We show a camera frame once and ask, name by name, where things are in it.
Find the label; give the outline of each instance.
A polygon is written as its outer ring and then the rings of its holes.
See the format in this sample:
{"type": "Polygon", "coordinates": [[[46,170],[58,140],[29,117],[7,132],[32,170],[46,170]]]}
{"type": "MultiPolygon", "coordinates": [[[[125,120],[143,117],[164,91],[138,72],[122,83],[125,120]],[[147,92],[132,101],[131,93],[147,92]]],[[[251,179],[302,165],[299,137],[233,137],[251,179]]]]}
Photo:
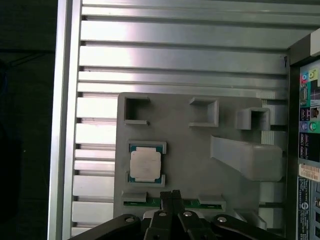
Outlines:
{"type": "Polygon", "coordinates": [[[298,211],[298,240],[309,240],[309,211],[298,211]]]}
{"type": "Polygon", "coordinates": [[[300,83],[305,84],[308,82],[309,73],[305,72],[300,75],[300,83]]]}
{"type": "Polygon", "coordinates": [[[309,70],[309,81],[318,80],[318,69],[313,68],[309,70]]]}
{"type": "Polygon", "coordinates": [[[304,177],[297,179],[297,240],[310,239],[310,181],[304,177]]]}
{"type": "Polygon", "coordinates": [[[320,168],[305,164],[299,164],[299,176],[320,182],[320,168]]]}

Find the screw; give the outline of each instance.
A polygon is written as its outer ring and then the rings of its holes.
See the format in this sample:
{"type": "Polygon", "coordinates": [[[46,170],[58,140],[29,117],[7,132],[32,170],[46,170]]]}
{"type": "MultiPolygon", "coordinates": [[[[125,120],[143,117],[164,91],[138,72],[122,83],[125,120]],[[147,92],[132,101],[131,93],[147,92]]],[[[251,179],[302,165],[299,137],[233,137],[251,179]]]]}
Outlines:
{"type": "Polygon", "coordinates": [[[135,219],[133,217],[128,217],[125,221],[127,223],[132,223],[135,219]]]}
{"type": "Polygon", "coordinates": [[[189,211],[185,211],[185,212],[183,213],[183,215],[186,216],[186,217],[190,217],[190,216],[192,215],[192,213],[189,212],[189,211]]]}
{"type": "Polygon", "coordinates": [[[220,216],[220,217],[218,217],[218,221],[220,223],[225,223],[227,221],[227,219],[225,217],[223,217],[223,216],[220,216]]]}

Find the metal frame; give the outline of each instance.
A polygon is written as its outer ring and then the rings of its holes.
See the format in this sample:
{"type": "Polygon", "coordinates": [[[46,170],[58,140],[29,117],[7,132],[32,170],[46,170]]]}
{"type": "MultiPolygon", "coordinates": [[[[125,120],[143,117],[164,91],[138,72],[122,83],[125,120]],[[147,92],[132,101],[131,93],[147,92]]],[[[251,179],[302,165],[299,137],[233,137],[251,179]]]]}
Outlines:
{"type": "Polygon", "coordinates": [[[70,40],[70,67],[68,83],[68,102],[66,117],[66,141],[64,163],[64,195],[63,195],[63,226],[62,239],[71,236],[72,207],[73,207],[73,182],[75,164],[75,132],[76,132],[76,109],[77,87],[79,75],[79,49],[80,49],[80,24],[81,24],[82,0],[73,0],[72,4],[72,27],[70,40]]]}
{"type": "Polygon", "coordinates": [[[287,177],[285,200],[285,236],[296,239],[297,234],[297,174],[299,148],[299,93],[300,67],[312,63],[320,56],[311,55],[312,33],[302,38],[288,49],[289,55],[289,118],[288,118],[288,148],[287,177]]]}
{"type": "Polygon", "coordinates": [[[50,240],[60,240],[63,214],[66,118],[69,83],[72,0],[58,0],[52,136],[50,156],[50,190],[48,232],[50,240]]]}

